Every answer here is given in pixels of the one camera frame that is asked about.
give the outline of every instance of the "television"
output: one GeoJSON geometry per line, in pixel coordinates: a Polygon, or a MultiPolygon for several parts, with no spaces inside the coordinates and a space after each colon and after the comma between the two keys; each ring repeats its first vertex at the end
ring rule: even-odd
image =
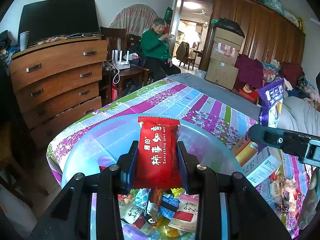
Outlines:
{"type": "Polygon", "coordinates": [[[94,0],[46,0],[23,7],[18,33],[30,31],[28,45],[50,37],[99,33],[94,0]]]}

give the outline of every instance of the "woman's hand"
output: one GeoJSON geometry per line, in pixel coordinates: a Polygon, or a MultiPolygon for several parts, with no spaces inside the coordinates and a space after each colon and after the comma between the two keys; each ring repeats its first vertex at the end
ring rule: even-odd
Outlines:
{"type": "Polygon", "coordinates": [[[168,33],[166,33],[166,34],[162,35],[162,36],[159,38],[159,40],[164,41],[164,40],[166,40],[167,38],[172,38],[172,37],[174,37],[174,35],[169,35],[168,33]]]}
{"type": "Polygon", "coordinates": [[[172,60],[170,58],[168,59],[168,63],[169,63],[169,66],[172,66],[172,60]]]}

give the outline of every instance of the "white cup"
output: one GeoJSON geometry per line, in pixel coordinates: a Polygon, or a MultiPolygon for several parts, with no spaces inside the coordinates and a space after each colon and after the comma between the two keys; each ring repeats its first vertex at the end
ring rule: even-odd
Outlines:
{"type": "Polygon", "coordinates": [[[20,51],[28,48],[29,31],[20,34],[20,51]]]}

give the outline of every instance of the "drawer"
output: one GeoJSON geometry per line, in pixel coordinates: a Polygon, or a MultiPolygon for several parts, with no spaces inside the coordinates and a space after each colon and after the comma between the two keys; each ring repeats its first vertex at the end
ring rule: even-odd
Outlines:
{"type": "Polygon", "coordinates": [[[52,139],[65,128],[99,108],[101,108],[101,97],[94,98],[54,117],[34,128],[30,134],[39,149],[47,147],[52,139]]]}
{"type": "Polygon", "coordinates": [[[101,80],[102,62],[73,68],[41,79],[15,93],[21,113],[71,89],[101,80]]]}
{"type": "Polygon", "coordinates": [[[19,57],[10,63],[13,91],[68,69],[105,61],[107,46],[108,41],[83,41],[41,49],[19,57]]]}
{"type": "Polygon", "coordinates": [[[29,129],[54,117],[79,103],[99,95],[98,82],[75,88],[54,98],[51,98],[35,108],[25,112],[23,118],[29,129]]]}

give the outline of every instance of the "purple garment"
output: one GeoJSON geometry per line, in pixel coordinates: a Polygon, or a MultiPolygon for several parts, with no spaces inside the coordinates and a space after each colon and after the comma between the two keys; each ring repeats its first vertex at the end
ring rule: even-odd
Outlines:
{"type": "Polygon", "coordinates": [[[239,54],[235,67],[239,69],[237,76],[239,82],[249,84],[250,88],[262,88],[263,65],[260,61],[239,54]]]}

